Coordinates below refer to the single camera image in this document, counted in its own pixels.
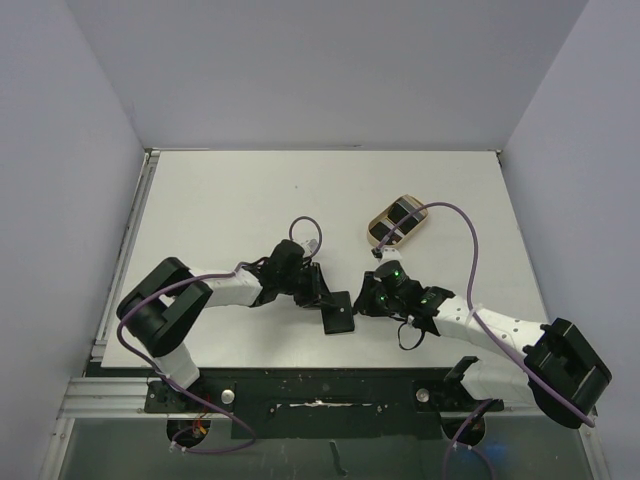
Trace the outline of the black leather card holder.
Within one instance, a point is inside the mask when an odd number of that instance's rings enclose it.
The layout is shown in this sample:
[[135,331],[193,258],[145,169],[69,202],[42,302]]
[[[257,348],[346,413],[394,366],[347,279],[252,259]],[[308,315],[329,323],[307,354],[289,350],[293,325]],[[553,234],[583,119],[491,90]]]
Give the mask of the black leather card holder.
[[348,291],[330,292],[321,300],[320,310],[326,335],[355,331],[351,297]]

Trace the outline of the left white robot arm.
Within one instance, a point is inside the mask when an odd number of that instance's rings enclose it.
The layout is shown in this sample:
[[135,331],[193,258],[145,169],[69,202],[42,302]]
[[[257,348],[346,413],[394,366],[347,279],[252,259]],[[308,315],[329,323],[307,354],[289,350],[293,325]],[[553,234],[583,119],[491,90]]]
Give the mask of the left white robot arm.
[[184,340],[206,308],[256,308],[288,295],[303,309],[321,312],[324,333],[355,330],[350,294],[331,292],[307,248],[280,241],[267,257],[231,272],[194,273],[176,257],[161,261],[117,307],[116,336],[169,382],[168,399],[180,410],[200,405],[200,370]]

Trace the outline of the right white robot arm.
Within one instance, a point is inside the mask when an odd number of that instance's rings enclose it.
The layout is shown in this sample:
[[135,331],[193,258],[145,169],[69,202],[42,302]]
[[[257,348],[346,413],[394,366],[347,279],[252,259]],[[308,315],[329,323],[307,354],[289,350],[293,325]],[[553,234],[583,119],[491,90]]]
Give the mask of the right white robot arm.
[[480,364],[445,384],[448,402],[459,409],[485,399],[536,405],[571,429],[585,424],[612,374],[570,321],[526,321],[500,314],[438,286],[411,279],[397,260],[364,274],[356,313],[389,317],[428,335],[453,338],[508,358],[519,374],[494,374]]

